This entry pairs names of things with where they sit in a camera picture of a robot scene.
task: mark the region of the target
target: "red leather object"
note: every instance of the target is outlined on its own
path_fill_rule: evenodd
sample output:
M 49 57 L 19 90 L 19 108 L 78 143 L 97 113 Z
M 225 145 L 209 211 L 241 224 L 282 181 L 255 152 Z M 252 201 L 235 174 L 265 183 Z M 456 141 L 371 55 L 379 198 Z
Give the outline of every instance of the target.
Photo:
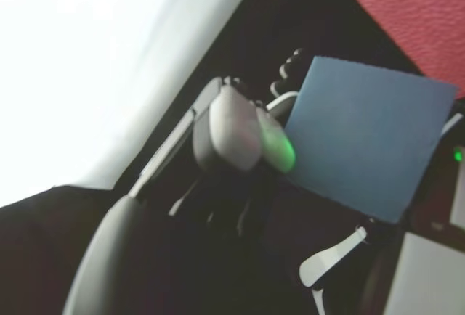
M 465 0 L 358 0 L 421 71 L 465 95 Z

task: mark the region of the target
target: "blue sticky note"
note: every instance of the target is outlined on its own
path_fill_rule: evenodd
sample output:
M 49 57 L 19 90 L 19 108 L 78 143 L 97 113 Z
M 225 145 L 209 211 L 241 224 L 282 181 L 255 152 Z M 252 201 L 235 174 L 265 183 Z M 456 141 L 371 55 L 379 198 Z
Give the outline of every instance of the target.
M 396 223 L 439 141 L 457 88 L 359 63 L 315 57 L 286 125 L 288 179 Z

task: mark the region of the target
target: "green light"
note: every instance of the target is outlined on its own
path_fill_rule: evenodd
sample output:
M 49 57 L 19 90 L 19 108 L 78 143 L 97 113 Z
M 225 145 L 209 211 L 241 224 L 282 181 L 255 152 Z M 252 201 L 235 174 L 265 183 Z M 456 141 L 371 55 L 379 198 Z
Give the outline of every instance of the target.
M 457 148 L 455 148 L 455 149 L 453 150 L 453 157 L 454 157 L 454 159 L 457 160 L 458 162 L 461 162 L 461 161 L 462 161 L 462 159 L 464 158 L 464 156 L 462 155 L 462 151 L 461 151 L 460 148 L 457 147 Z

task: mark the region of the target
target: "red object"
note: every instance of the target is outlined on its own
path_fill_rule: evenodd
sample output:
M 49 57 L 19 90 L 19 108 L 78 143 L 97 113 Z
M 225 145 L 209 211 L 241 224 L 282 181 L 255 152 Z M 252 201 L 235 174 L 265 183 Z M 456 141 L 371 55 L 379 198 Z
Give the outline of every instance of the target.
M 358 0 L 421 71 L 465 95 L 465 0 Z

